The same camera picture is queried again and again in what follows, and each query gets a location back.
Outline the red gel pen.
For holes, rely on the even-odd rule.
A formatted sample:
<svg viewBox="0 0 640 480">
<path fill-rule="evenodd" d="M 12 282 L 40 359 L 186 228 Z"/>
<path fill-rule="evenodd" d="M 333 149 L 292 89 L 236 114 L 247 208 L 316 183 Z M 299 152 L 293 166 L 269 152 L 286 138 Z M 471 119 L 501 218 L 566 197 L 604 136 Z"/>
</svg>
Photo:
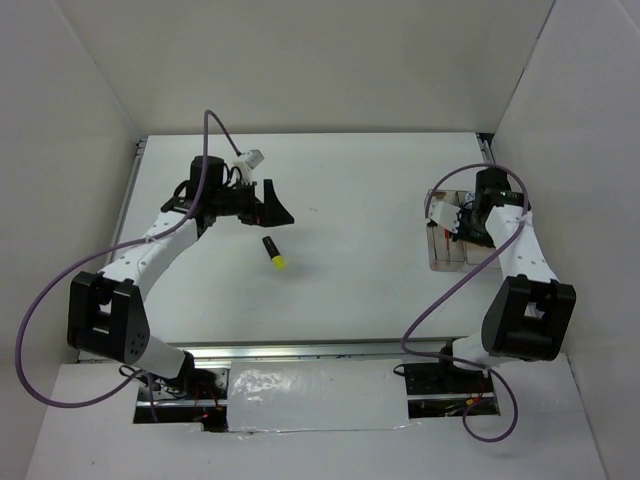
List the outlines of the red gel pen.
<svg viewBox="0 0 640 480">
<path fill-rule="evenodd" d="M 451 259 L 451 253 L 450 253 L 450 240 L 449 240 L 449 231 L 446 229 L 443 229 L 443 259 L 444 261 L 449 262 Z"/>
</svg>

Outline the black yellow-capped highlighter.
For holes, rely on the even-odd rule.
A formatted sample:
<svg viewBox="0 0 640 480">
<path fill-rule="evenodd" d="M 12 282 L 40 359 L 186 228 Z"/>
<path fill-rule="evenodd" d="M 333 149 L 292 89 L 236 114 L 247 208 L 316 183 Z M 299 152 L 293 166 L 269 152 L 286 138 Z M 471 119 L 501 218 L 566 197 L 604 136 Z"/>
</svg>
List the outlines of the black yellow-capped highlighter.
<svg viewBox="0 0 640 480">
<path fill-rule="evenodd" d="M 277 270 L 283 270 L 286 268 L 286 261 L 284 257 L 281 255 L 280 250 L 276 246 L 274 240 L 271 236 L 265 236 L 262 238 L 262 243 L 265 247 L 265 250 Z"/>
</svg>

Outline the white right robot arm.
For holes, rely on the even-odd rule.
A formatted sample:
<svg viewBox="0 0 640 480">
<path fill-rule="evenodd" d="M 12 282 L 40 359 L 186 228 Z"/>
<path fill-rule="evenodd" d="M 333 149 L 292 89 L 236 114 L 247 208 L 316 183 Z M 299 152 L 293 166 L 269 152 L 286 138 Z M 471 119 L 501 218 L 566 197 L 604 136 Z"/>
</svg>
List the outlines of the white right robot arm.
<svg viewBox="0 0 640 480">
<path fill-rule="evenodd" d="M 531 206 L 523 193 L 512 189 L 508 173 L 496 167 L 480 170 L 469 207 L 433 201 L 428 220 L 454 241 L 497 253 L 503 277 L 480 331 L 443 350 L 454 358 L 436 369 L 440 387 L 460 391 L 471 371 L 483 367 L 555 360 L 576 305 L 576 291 L 549 267 L 534 231 Z"/>
</svg>

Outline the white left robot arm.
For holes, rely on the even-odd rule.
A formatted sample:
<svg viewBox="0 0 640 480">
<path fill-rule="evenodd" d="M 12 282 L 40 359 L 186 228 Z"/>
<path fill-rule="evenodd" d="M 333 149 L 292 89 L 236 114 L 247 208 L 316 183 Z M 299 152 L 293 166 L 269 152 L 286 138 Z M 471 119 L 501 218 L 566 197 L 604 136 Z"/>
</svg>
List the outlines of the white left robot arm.
<svg viewBox="0 0 640 480">
<path fill-rule="evenodd" d="M 73 278 L 69 345 L 152 374 L 176 399 L 214 384 L 215 374 L 197 368 L 192 354 L 151 334 L 144 301 L 171 264 L 218 218 L 235 217 L 262 228 L 293 224 L 272 180 L 264 180 L 261 197 L 255 193 L 253 172 L 263 159 L 258 150 L 241 154 L 231 166 L 219 157 L 195 157 L 188 179 L 176 187 L 140 241 L 99 272 Z"/>
</svg>

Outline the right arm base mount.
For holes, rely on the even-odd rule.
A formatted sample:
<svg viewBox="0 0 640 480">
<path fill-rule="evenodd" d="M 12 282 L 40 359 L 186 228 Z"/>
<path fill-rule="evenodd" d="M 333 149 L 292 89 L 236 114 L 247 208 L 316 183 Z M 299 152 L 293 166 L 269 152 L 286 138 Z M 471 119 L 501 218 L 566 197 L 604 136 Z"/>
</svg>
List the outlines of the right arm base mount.
<svg viewBox="0 0 640 480">
<path fill-rule="evenodd" d="M 410 419 L 497 415 L 492 380 L 481 371 L 457 368 L 451 362 L 401 363 L 393 373 L 404 380 Z"/>
</svg>

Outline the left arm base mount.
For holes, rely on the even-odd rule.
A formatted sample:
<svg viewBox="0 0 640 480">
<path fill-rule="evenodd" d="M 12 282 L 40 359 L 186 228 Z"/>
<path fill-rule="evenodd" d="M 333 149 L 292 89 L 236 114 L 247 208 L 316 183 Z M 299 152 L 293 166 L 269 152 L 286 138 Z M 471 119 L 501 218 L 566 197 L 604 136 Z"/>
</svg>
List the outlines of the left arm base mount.
<svg viewBox="0 0 640 480">
<path fill-rule="evenodd" d="M 141 374 L 134 424 L 194 424 L 203 431 L 228 431 L 230 369 L 193 367 L 174 379 Z"/>
</svg>

